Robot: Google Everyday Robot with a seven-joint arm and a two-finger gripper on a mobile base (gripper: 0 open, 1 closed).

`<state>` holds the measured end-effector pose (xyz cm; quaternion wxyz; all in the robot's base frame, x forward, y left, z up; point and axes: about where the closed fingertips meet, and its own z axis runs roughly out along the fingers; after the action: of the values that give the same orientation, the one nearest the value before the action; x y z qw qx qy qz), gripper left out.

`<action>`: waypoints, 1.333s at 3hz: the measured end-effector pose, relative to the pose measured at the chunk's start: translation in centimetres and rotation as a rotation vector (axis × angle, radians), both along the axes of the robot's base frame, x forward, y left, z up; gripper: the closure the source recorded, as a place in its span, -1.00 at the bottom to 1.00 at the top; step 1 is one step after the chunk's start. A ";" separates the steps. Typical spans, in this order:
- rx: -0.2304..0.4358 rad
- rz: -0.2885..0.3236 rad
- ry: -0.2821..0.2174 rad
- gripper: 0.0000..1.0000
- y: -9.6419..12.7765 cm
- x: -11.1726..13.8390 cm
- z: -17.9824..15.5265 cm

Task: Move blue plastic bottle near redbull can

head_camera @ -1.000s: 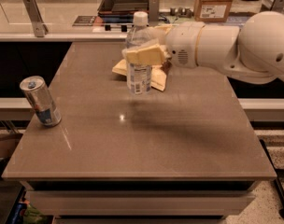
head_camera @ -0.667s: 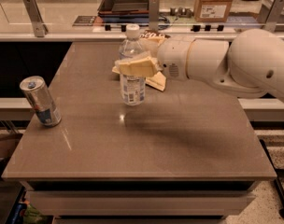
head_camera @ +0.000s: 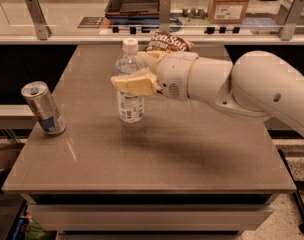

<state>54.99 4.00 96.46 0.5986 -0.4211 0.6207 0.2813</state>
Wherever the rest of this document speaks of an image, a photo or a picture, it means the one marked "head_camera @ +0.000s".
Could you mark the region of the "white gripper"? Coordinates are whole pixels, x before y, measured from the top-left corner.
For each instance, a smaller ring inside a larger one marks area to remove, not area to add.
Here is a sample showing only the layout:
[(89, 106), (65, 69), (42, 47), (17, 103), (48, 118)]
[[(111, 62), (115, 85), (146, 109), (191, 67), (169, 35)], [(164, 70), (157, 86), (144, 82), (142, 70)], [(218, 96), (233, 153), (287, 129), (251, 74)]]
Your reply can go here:
[(188, 76), (190, 68), (199, 57), (197, 53), (139, 51), (138, 55), (148, 68), (113, 76), (111, 82), (116, 90), (133, 95), (153, 95), (160, 91), (168, 98), (182, 101), (188, 99)]

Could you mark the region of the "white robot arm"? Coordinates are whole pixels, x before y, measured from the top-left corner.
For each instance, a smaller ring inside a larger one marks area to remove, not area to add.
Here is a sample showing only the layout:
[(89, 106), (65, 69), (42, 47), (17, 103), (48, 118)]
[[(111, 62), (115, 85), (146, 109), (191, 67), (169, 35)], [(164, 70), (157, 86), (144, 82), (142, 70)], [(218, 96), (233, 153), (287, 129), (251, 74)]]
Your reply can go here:
[(116, 90), (198, 100), (242, 119), (274, 117), (304, 137), (304, 76), (274, 54), (252, 51), (236, 62), (183, 51), (139, 56), (146, 67), (112, 77)]

